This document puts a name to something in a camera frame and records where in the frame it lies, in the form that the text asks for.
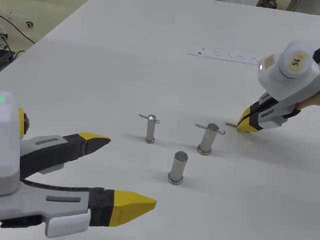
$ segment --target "white tabletop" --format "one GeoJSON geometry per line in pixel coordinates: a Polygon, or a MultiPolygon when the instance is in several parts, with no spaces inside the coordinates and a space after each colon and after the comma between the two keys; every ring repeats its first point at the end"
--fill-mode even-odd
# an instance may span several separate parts
{"type": "MultiPolygon", "coordinates": [[[[155,209],[119,227],[60,239],[314,240],[320,235],[320,110],[283,127],[243,134],[236,122],[264,90],[257,67],[187,55],[219,48],[264,57],[291,40],[320,43],[320,16],[211,0],[89,0],[0,73],[30,118],[26,138],[93,132],[111,143],[31,179],[105,187],[155,198],[155,209]],[[160,124],[146,144],[147,121],[160,124]],[[196,147],[216,123],[209,156],[196,147]],[[189,160],[168,183],[175,152],[189,160]]],[[[1,238],[46,239],[43,226],[1,238]]]]}

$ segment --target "silver cylinder peg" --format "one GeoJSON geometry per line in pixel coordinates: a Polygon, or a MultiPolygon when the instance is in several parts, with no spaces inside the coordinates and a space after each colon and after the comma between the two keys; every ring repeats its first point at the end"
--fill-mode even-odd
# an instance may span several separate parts
{"type": "Polygon", "coordinates": [[[182,183],[184,170],[187,164],[188,155],[184,151],[175,153],[171,171],[168,173],[168,181],[172,185],[179,185],[182,183]]]}
{"type": "Polygon", "coordinates": [[[145,116],[145,115],[139,114],[139,116],[148,120],[147,127],[146,127],[145,142],[147,144],[153,144],[155,142],[156,124],[159,124],[160,121],[156,119],[155,115],[145,116]]]}
{"type": "Polygon", "coordinates": [[[211,153],[212,144],[214,143],[217,134],[224,135],[226,134],[225,130],[219,129],[218,125],[214,123],[209,123],[207,126],[203,126],[200,124],[195,123],[196,127],[205,129],[203,138],[201,140],[201,143],[197,146],[197,150],[201,155],[207,156],[211,153]]]}

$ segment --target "yellow fingertip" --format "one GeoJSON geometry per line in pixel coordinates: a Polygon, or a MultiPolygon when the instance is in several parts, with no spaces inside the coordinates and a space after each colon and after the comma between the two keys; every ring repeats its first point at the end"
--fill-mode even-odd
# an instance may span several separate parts
{"type": "Polygon", "coordinates": [[[109,226],[116,227],[153,210],[155,199],[131,191],[114,191],[114,205],[109,226]]]}
{"type": "Polygon", "coordinates": [[[80,132],[77,133],[80,137],[84,138],[85,140],[90,140],[90,139],[109,139],[107,136],[102,136],[90,132],[80,132]]]}
{"type": "Polygon", "coordinates": [[[19,107],[19,127],[20,127],[20,139],[25,135],[25,112],[22,107],[19,107]]]}

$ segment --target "gray gripper arm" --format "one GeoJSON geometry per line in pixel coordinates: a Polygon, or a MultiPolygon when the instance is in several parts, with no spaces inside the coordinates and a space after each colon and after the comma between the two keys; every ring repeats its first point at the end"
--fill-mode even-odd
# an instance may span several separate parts
{"type": "Polygon", "coordinates": [[[27,140],[20,141],[20,176],[25,178],[25,172],[28,171],[31,175],[34,173],[48,174],[64,167],[65,163],[62,156],[63,154],[59,149],[56,152],[60,154],[50,155],[48,152],[50,148],[55,146],[67,145],[68,141],[59,135],[51,136],[38,136],[27,140]]]}
{"type": "Polygon", "coordinates": [[[284,101],[278,102],[272,98],[267,92],[259,98],[259,105],[271,106],[261,111],[258,114],[258,124],[263,129],[273,129],[281,127],[282,124],[288,121],[288,116],[296,107],[296,104],[286,104],[284,101]]]}
{"type": "Polygon", "coordinates": [[[37,225],[35,221],[39,224],[45,222],[48,238],[81,233],[90,225],[89,194],[89,191],[51,190],[21,183],[15,193],[0,197],[0,220],[9,220],[9,228],[37,225]],[[23,219],[27,225],[18,223],[12,226],[17,219],[23,219]]]}

